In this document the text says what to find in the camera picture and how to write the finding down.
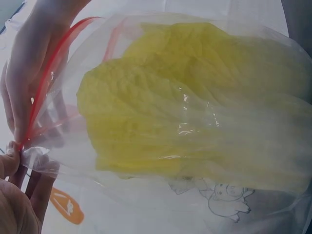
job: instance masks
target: clear plastic bag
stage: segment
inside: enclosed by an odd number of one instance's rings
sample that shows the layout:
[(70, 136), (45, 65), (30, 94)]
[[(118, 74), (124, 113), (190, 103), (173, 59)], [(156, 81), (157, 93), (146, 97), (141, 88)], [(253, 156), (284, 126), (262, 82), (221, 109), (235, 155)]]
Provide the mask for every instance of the clear plastic bag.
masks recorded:
[[(198, 211), (176, 197), (197, 188), (213, 214), (238, 222), (254, 189), (310, 193), (311, 71), (295, 42), (258, 25), (172, 13), (85, 19), (45, 69), (23, 164), (46, 171), (34, 162), (48, 155), (61, 176), (91, 178), (139, 207)], [(240, 210), (219, 212), (220, 200)]]

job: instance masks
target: plastic wrap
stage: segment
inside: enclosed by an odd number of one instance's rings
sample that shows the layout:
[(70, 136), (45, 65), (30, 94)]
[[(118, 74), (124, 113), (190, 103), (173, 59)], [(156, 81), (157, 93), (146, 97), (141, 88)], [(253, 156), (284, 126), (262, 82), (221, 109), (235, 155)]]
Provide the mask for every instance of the plastic wrap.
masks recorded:
[(143, 206), (157, 197), (153, 208), (198, 209), (152, 194), (163, 181), (176, 194), (198, 188), (212, 212), (214, 201), (245, 203), (254, 189), (298, 196), (312, 174), (311, 71), (295, 42), (258, 25), (170, 13), (88, 18), (45, 69), (23, 164), (46, 171), (34, 161), (48, 155), (61, 175)]

